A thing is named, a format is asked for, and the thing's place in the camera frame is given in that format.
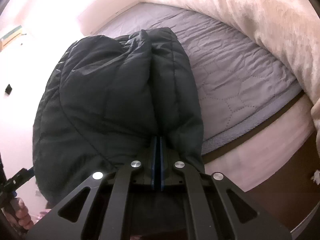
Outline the person's left hand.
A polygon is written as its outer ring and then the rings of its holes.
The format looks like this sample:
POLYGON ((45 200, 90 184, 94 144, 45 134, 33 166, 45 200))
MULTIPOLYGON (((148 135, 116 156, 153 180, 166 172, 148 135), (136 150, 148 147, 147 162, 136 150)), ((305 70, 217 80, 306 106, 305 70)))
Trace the person's left hand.
POLYGON ((4 210, 4 214, 11 224, 11 226, 18 227, 19 229, 24 228, 25 230, 30 230, 34 223, 29 215, 28 208, 26 207, 24 201, 21 198, 15 198, 14 202, 17 204, 18 208, 15 212, 16 218, 4 210))

